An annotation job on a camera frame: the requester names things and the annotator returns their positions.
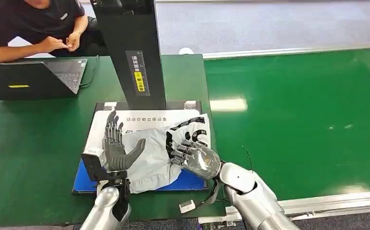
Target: gray carpet floor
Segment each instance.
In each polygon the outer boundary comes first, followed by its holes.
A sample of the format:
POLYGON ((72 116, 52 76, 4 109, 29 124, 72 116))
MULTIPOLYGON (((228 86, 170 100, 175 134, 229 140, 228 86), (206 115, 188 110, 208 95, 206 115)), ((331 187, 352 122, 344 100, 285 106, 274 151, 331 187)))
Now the gray carpet floor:
MULTIPOLYGON (((228 230, 244 230, 242 221, 236 221, 235 227, 228 230)), ((294 221, 301 230, 370 230, 370 213, 343 215, 336 217, 313 218, 294 221)), ((132 222, 130 230, 197 230, 196 219, 132 222)), ((123 230, 129 230, 128 224, 123 230)))
POLYGON ((158 2, 156 9, 163 54, 370 44, 370 0, 158 2))

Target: robot finger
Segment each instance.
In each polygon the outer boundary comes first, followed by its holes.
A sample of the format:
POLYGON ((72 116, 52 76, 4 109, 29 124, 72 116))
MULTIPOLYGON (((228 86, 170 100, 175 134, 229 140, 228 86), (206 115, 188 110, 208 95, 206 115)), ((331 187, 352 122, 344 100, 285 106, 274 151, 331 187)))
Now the robot finger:
POLYGON ((106 137, 102 139, 102 148, 105 150, 106 149, 106 137))
POLYGON ((126 164, 128 168, 130 168, 131 165, 137 160, 137 158, 139 158, 139 156, 143 153, 145 147, 146 140, 144 138, 140 139, 137 142, 136 147, 129 154, 126 155, 126 164))
POLYGON ((118 143, 119 144, 123 144, 122 142, 123 142, 123 131, 122 131, 122 128, 123 128, 123 122, 122 123, 120 123, 120 125, 119 125, 119 127, 117 128, 117 141, 118 141, 118 143))
POLYGON ((176 156, 176 157, 181 157, 181 158, 184 158, 185 157, 185 153, 181 152, 181 151, 178 151, 178 150, 174 150, 171 152, 172 155, 176 156))
POLYGON ((190 140, 184 140, 184 141, 182 141, 181 144, 190 147, 190 146, 192 146, 192 141, 190 141, 190 140))
POLYGON ((185 145, 178 145, 178 147, 176 149, 183 152, 183 153, 188 153, 189 147, 185 146, 185 145))
POLYGON ((171 161, 172 164, 177 164, 177 165, 180 165, 180 166, 184 165, 184 159, 183 158, 174 157, 170 161, 171 161))
POLYGON ((116 116, 116 110, 113 110, 107 117, 107 124, 113 123, 113 119, 116 116))
POLYGON ((113 127, 113 130, 112 130, 112 138, 113 138, 113 141, 116 142, 116 139, 117 139, 117 122, 119 120, 119 116, 115 116, 114 119, 113 119, 113 124, 112 124, 112 127, 113 127))
POLYGON ((197 147, 197 148, 207 148, 208 145, 203 143, 202 141, 195 141, 195 142, 192 142, 193 146, 197 147))
POLYGON ((106 128, 104 129, 104 137, 106 139, 109 139, 110 138, 111 129, 112 129, 112 123, 107 123, 106 124, 106 128))

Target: person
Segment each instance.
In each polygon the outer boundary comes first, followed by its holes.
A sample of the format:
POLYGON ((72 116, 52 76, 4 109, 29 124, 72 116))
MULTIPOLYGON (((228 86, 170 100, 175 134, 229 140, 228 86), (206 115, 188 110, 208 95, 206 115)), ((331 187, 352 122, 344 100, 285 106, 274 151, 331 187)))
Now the person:
POLYGON ((107 56, 97 20, 79 0, 0 0, 0 62, 34 54, 107 56), (15 37, 32 45, 9 47, 15 37))

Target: green table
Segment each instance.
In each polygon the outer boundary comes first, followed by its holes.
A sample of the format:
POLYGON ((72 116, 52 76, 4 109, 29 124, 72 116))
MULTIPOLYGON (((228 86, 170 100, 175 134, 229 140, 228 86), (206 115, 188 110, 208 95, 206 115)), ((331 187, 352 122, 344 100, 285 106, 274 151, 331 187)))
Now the green table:
POLYGON ((370 49, 205 61, 217 148, 279 200, 370 191, 370 49), (238 111, 212 100, 241 99, 238 111))
MULTIPOLYGON (((83 82, 95 65, 89 58, 83 82)), ((163 56, 168 100, 201 100, 210 114, 201 55, 163 56)), ((78 97, 0 102, 0 226, 74 223, 85 220, 91 196, 71 195, 96 102, 124 101, 109 57, 101 57, 93 83, 78 97)), ((178 205, 203 200, 208 191, 133 195, 131 221, 181 218, 178 205)), ((186 217, 224 215, 224 205, 186 217)))

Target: white trim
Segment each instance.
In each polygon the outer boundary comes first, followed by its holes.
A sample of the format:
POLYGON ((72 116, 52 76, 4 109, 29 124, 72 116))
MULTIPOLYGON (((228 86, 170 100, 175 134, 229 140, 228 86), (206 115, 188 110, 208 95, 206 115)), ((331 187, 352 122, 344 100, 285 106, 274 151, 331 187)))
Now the white trim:
POLYGON ((307 54, 314 52, 331 52, 352 49, 369 49, 370 44, 355 45, 355 46, 332 46, 324 48, 288 48, 288 49, 266 49, 266 50, 251 50, 251 51, 237 51, 237 52, 219 52, 203 54, 204 60, 211 59, 226 59, 226 58, 242 58, 252 56, 273 56, 273 55, 287 55, 287 54, 307 54))
MULTIPOLYGON (((292 220, 366 213, 370 212, 370 192, 283 200, 278 203, 285 210, 285 215, 293 216, 292 220)), ((226 207, 226 213, 225 217, 200 217, 198 221, 209 223, 241 220, 239 212, 233 206, 226 207)))

